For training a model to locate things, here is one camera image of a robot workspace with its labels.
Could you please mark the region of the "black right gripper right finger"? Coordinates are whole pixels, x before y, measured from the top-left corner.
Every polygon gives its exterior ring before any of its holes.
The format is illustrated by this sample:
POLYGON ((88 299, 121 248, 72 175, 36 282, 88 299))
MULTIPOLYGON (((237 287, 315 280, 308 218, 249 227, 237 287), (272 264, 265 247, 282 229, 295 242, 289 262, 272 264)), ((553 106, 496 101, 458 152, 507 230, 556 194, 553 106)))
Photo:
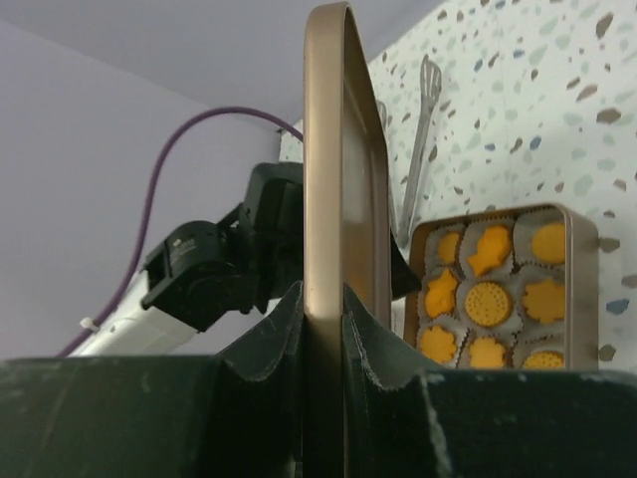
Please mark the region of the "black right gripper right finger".
POLYGON ((441 367, 343 298, 352 476, 635 475, 634 375, 441 367))

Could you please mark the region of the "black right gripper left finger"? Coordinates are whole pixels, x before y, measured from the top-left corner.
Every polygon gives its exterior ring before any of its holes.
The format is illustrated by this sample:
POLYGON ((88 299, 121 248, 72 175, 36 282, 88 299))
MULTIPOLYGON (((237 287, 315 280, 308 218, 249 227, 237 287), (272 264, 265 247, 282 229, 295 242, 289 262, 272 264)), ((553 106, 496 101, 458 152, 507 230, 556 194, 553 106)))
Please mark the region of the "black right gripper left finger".
POLYGON ((5 477, 291 477, 301 458, 303 291, 213 356, 1 365, 5 477))

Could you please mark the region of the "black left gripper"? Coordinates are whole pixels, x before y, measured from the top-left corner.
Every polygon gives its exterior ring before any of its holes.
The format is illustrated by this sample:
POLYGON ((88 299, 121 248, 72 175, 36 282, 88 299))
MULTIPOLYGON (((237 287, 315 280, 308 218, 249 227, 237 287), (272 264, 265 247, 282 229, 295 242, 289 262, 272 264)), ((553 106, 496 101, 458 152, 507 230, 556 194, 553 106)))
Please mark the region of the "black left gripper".
MULTIPOLYGON (((265 313, 304 273, 303 166, 259 163, 251 172, 243 202, 220 222, 239 263, 255 282, 252 307, 265 313)), ((421 280, 390 237, 391 300, 418 292, 421 280)))

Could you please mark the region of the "brown tin lid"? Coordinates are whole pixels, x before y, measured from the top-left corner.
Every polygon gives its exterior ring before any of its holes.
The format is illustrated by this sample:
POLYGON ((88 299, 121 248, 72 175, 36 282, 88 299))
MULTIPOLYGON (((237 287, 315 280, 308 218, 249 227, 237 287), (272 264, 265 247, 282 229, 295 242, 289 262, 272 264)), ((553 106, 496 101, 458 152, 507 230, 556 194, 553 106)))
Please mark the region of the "brown tin lid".
POLYGON ((311 12, 304 52, 304 474, 348 475, 343 295, 389 324, 388 166, 350 5, 311 12))

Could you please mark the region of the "stainless steel serving tongs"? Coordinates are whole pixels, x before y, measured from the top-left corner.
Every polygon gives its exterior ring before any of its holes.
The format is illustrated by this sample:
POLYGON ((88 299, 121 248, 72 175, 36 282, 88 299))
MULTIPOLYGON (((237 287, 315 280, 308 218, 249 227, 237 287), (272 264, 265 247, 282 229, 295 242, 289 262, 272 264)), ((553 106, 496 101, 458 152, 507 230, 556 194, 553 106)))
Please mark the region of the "stainless steel serving tongs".
POLYGON ((431 118, 442 93, 442 71, 428 55, 425 55, 421 62, 419 85, 420 114, 415 132, 404 196, 401 203, 400 216, 397 216, 396 213, 392 180, 388 178, 390 228, 394 241, 399 248, 405 248, 409 243, 431 118))

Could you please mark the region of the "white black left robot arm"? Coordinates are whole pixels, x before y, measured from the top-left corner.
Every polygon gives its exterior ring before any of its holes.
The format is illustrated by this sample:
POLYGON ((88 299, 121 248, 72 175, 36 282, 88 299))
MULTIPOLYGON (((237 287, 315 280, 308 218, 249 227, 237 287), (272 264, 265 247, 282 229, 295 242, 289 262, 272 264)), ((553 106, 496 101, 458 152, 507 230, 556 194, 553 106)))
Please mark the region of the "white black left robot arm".
POLYGON ((65 356, 163 355, 228 312, 265 312, 303 277, 302 233, 302 165, 258 164, 241 203, 217 223, 174 229, 65 356))

